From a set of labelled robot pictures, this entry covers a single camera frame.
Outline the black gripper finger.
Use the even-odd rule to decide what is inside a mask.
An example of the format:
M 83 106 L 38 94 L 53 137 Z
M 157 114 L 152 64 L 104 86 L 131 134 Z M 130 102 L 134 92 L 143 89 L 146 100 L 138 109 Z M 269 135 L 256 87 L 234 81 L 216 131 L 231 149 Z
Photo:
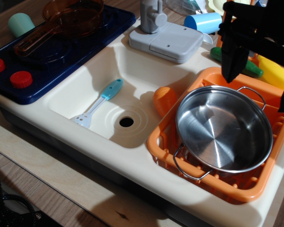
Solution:
M 231 66 L 228 82 L 232 82 L 246 67 L 248 61 L 248 49 L 245 47 L 236 47 L 231 51 Z
M 222 43 L 222 75 L 227 82 L 232 82 L 233 80 L 232 64 L 235 50 L 236 46 L 232 42 Z

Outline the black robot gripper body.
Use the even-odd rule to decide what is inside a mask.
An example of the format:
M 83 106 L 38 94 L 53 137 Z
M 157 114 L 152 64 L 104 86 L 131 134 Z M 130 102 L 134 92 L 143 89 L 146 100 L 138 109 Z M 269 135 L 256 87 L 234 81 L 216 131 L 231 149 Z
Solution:
M 223 9 L 226 15 L 219 31 L 223 51 L 284 48 L 284 0 L 269 0 L 266 7 L 229 1 Z

